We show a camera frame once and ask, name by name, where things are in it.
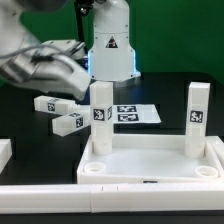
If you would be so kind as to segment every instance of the standing white block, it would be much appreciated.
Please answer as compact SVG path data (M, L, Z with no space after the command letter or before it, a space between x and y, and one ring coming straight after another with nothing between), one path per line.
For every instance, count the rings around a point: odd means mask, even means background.
M90 125L90 107L80 106L75 112L52 120L53 133L64 137Z
M97 81L90 86L91 135L94 153L112 152L113 83Z
M51 114L66 115L77 110L77 105L73 100L65 100L48 96L39 96L34 99L36 111L47 112Z
M12 156L11 141L9 139L0 140L0 173Z
M189 87L185 155L204 156L210 84L192 82Z

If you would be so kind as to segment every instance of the green backdrop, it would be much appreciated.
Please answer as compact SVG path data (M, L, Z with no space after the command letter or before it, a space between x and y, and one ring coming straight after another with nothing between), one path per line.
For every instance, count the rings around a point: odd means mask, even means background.
M73 1L53 14L25 13L41 41L77 38ZM84 18L88 47L92 15ZM131 45L141 72L206 72L224 84L223 0L131 0Z

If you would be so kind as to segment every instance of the white tray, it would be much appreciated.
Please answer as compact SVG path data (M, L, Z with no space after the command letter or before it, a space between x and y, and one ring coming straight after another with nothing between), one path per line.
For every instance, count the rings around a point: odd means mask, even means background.
M93 152L91 136L77 170L79 184L179 183L220 181L224 170L214 149L214 137L206 138L205 156L191 159L184 154L185 136L115 134L108 156ZM197 169L218 171L201 177Z

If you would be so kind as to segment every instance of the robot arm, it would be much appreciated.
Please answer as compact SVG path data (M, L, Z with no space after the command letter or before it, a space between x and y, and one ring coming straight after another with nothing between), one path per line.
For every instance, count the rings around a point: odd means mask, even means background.
M78 100L84 98L90 77L73 60L77 54L80 56L83 44L73 40L41 44L19 24L23 11L51 12L66 2L0 0L0 76L5 81L44 92L71 93Z

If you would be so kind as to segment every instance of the yellow warning triangle sticker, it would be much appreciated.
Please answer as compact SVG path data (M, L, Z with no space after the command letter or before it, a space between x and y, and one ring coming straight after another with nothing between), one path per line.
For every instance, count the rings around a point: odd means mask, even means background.
M114 37L111 37L106 48L118 48L116 41L114 40Z

